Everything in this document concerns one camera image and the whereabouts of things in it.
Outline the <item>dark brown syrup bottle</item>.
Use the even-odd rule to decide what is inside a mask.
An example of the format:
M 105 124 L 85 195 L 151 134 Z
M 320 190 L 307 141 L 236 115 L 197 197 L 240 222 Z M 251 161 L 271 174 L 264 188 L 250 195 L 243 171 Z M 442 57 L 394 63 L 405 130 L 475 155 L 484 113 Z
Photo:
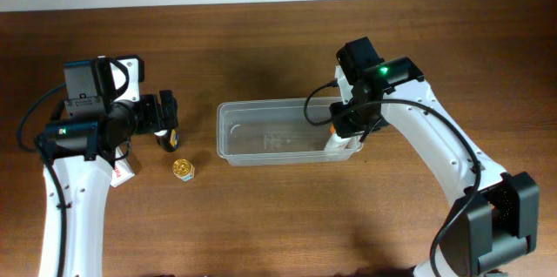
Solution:
M 179 147 L 179 136 L 175 129 L 155 132 L 156 141 L 166 152 L 175 152 Z

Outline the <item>white sanitizer bottle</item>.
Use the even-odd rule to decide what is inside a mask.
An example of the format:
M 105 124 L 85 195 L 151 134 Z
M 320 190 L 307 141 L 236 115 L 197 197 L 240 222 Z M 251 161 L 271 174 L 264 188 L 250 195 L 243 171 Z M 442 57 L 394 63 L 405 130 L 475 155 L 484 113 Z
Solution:
M 333 133 L 325 145 L 325 152 L 340 152 L 346 149 L 351 138 L 341 138 L 337 133 Z

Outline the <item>white Panadol box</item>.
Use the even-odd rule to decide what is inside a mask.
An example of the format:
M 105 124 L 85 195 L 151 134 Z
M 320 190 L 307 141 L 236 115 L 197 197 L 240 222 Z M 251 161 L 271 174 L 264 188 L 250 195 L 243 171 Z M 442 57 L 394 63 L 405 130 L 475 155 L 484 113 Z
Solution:
M 135 176 L 127 159 L 120 159 L 115 162 L 111 177 L 111 186 L 118 187 Z

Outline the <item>small jar gold lid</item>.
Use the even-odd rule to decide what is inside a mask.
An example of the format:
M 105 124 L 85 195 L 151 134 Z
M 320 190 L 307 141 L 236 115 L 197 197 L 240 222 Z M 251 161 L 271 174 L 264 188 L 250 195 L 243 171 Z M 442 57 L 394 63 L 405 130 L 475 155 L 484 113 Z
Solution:
M 177 159 L 172 165 L 172 172 L 182 181 L 188 181 L 195 176 L 195 166 L 186 159 Z

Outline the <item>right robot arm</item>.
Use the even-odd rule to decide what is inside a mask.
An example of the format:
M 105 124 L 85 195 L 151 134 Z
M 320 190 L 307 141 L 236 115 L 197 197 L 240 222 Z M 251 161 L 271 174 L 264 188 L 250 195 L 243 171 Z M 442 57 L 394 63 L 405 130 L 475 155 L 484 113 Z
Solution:
M 328 148 L 391 125 L 431 170 L 451 207 L 426 261 L 410 276 L 489 276 L 532 253 L 540 190 L 526 172 L 511 175 L 489 158 L 441 106 L 408 57 L 386 61 L 366 37 L 336 54 L 342 100 L 332 104 Z

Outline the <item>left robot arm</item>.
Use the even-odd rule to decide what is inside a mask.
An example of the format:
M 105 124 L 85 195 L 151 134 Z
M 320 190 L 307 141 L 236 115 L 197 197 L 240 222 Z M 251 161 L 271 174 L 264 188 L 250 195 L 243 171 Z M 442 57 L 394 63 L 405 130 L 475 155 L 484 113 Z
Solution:
M 46 216 L 39 273 L 99 276 L 103 265 L 104 213 L 117 154 L 133 135 L 152 133 L 167 152 L 178 148 L 178 102 L 172 91 L 117 98 L 89 97 L 93 113 L 78 117 L 57 103 L 35 147 L 44 164 Z

